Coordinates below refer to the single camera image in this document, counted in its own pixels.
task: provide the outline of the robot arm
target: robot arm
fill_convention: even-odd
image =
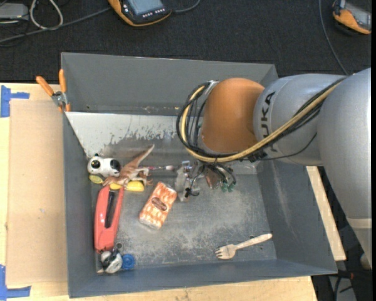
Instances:
[[[267,158],[323,166],[372,266],[370,68],[349,77],[284,77],[266,88],[239,79],[191,94],[177,119],[189,153],[205,164]],[[187,116],[201,95],[204,114],[192,139]]]

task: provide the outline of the toy dinosaur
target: toy dinosaur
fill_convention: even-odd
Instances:
[[[151,153],[155,146],[150,146],[147,150],[142,152],[139,156],[134,158],[128,164],[124,165],[120,171],[119,176],[109,176],[102,183],[103,186],[111,183],[119,184],[126,187],[129,181],[142,181],[144,185],[147,183],[147,176],[149,174],[148,167],[139,167],[139,164]]]

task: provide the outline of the blue object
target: blue object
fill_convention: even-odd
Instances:
[[[0,117],[10,116],[10,100],[13,98],[29,99],[29,93],[11,93],[11,89],[1,85]]]
[[[123,265],[121,266],[121,268],[123,270],[131,270],[134,267],[135,259],[133,258],[131,254],[124,254],[122,256],[122,259],[123,259]]]
[[[7,288],[6,267],[0,264],[0,300],[6,301],[7,298],[29,297],[30,291],[30,286],[25,288]]]

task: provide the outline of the cardboard sheet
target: cardboard sheet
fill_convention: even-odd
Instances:
[[[62,130],[52,100],[11,101],[9,286],[67,280]]]

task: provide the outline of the gray tray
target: gray tray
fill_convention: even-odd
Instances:
[[[238,183],[231,193],[210,190],[201,179],[200,195],[177,199],[159,230],[138,222],[153,187],[126,192],[117,240],[135,257],[135,268],[98,274],[93,213],[100,186],[88,179],[88,156],[96,151],[124,164],[155,144],[147,165],[193,162],[173,129],[175,108],[191,90],[229,77],[267,85],[277,76],[272,65],[74,53],[62,54],[62,68],[75,111],[63,119],[70,297],[337,272],[306,169],[267,161],[235,163]],[[171,127],[159,134],[164,122]],[[173,183],[174,175],[153,174],[153,180]],[[240,250],[231,260],[214,254],[218,246],[269,232],[272,240]]]

